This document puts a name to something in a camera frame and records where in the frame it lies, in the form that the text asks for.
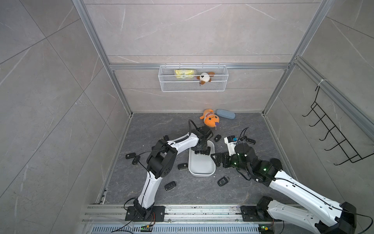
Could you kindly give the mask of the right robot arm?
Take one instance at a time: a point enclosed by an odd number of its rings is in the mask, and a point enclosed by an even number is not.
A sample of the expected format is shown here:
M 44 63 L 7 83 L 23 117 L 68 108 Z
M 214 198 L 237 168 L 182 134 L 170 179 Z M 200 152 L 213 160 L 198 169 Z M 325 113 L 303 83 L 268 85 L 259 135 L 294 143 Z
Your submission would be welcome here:
M 353 234 L 356 231 L 356 207 L 339 203 L 318 194 L 293 179 L 283 169 L 279 159 L 260 160 L 252 148 L 256 142 L 244 135 L 224 139 L 228 151 L 211 158 L 217 167 L 234 168 L 246 180 L 254 180 L 291 198 L 301 208 L 262 197 L 256 206 L 260 220 L 270 217 L 309 230 L 315 234 Z

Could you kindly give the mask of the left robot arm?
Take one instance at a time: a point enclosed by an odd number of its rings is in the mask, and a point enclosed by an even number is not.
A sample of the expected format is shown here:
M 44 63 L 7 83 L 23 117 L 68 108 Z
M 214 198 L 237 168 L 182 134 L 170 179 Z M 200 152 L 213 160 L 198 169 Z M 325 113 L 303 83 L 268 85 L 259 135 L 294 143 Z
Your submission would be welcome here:
M 189 120 L 189 131 L 187 134 L 174 140 L 160 139 L 155 146 L 148 151 L 146 160 L 147 178 L 141 194 L 134 198 L 133 207 L 135 215 L 147 220 L 152 216 L 154 200 L 159 185 L 164 177 L 172 170 L 176 157 L 186 151 L 206 151 L 207 141 L 213 136 L 212 130 L 207 126 L 197 127 Z

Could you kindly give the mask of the white storage box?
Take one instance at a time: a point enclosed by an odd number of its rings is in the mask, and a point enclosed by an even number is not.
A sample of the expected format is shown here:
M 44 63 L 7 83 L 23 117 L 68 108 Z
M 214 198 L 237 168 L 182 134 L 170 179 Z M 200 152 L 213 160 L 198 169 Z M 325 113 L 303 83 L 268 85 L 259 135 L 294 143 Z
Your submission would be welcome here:
M 210 157 L 211 154 L 215 154 L 215 146 L 210 140 L 207 141 L 207 146 L 210 147 L 208 155 L 196 154 L 193 150 L 189 150 L 188 169 L 195 177 L 209 177 L 216 171 L 216 165 Z

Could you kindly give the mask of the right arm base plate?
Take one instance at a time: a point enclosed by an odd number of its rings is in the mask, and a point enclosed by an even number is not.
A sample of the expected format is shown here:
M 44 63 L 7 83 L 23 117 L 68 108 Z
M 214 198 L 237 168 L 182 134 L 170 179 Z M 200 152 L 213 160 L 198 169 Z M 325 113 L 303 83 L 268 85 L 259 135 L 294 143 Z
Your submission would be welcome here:
M 256 205 L 240 207 L 240 212 L 244 222 L 278 222 L 279 219 L 274 219 L 268 213 L 268 205 Z

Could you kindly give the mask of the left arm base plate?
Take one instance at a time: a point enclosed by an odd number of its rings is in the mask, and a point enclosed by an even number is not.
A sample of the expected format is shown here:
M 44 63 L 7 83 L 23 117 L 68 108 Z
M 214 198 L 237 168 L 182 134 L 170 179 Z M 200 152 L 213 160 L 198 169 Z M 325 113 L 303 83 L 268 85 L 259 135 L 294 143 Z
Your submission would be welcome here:
M 126 221 L 151 221 L 151 222 L 163 222 L 165 217 L 165 206 L 154 206 L 149 209 L 140 209 L 139 211 L 134 207 L 130 206 L 127 208 Z

